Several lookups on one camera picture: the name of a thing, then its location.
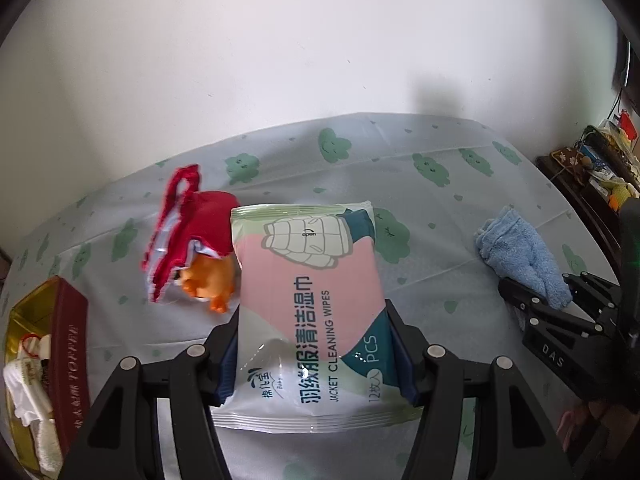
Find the cluttered shelf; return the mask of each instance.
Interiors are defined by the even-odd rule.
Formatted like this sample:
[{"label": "cluttered shelf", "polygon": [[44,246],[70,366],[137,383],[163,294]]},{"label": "cluttered shelf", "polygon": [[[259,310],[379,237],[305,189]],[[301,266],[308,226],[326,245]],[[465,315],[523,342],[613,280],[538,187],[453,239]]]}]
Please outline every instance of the cluttered shelf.
[{"label": "cluttered shelf", "polygon": [[620,278],[618,211],[640,196],[640,162],[633,153],[638,138],[626,112],[600,128],[587,126],[574,146],[536,159],[536,167],[575,209]]}]

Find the white puffer jacket illustration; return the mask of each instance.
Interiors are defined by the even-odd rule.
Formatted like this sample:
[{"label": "white puffer jacket illustration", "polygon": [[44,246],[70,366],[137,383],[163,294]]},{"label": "white puffer jacket illustration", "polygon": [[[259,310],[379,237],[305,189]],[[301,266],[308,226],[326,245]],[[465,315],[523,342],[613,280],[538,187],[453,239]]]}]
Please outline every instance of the white puffer jacket illustration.
[{"label": "white puffer jacket illustration", "polygon": [[299,264],[331,268],[337,259],[351,253],[347,222],[337,216],[281,218],[266,224],[262,245]]}]

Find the plastic bag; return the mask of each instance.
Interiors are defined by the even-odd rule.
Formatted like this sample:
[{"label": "plastic bag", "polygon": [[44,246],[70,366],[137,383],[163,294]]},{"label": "plastic bag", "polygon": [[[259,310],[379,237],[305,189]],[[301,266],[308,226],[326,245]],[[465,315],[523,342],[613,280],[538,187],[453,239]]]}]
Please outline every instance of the plastic bag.
[{"label": "plastic bag", "polygon": [[231,219],[238,359],[215,424],[315,433],[418,417],[398,388],[370,202],[247,206]]}]

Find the silver screw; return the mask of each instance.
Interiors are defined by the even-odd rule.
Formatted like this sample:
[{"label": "silver screw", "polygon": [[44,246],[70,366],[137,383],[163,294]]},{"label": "silver screw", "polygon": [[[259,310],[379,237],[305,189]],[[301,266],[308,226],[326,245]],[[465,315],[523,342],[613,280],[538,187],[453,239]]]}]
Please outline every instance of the silver screw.
[{"label": "silver screw", "polygon": [[431,345],[429,348],[427,348],[427,354],[429,354],[431,357],[440,358],[443,357],[446,353],[447,351],[440,345]]},{"label": "silver screw", "polygon": [[513,366],[513,361],[507,356],[501,355],[495,360],[495,363],[503,370],[508,370]]},{"label": "silver screw", "polygon": [[122,361],[120,361],[120,368],[123,370],[131,370],[135,368],[138,364],[135,357],[125,357]]},{"label": "silver screw", "polygon": [[200,357],[204,354],[205,348],[202,345],[191,345],[187,348],[187,354],[191,357]]}]

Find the white wall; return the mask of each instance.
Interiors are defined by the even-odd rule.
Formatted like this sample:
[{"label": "white wall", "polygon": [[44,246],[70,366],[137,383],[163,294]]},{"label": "white wall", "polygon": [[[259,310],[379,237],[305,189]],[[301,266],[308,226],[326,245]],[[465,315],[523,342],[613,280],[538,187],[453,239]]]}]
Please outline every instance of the white wall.
[{"label": "white wall", "polygon": [[548,152],[609,111],[615,32],[600,0],[33,0],[0,48],[0,246],[274,124],[446,114]]}]

